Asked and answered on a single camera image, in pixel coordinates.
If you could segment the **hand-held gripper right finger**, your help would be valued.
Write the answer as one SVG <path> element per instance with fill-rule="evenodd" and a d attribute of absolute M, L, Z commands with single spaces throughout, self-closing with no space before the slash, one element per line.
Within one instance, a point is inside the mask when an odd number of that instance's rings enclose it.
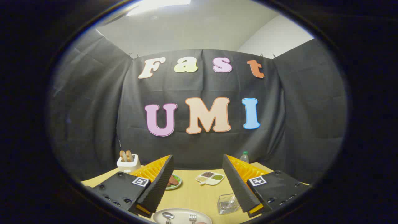
<path fill-rule="evenodd" d="M 223 170 L 241 209 L 250 218 L 286 207 L 310 190 L 310 185 L 282 171 L 267 172 L 226 154 Z"/>

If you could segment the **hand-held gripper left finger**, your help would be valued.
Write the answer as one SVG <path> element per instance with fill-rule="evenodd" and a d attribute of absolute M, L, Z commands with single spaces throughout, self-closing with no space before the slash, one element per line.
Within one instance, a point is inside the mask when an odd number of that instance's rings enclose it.
<path fill-rule="evenodd" d="M 173 171 L 174 158 L 168 155 L 131 174 L 120 171 L 95 187 L 87 188 L 115 207 L 150 218 L 157 210 Z"/>

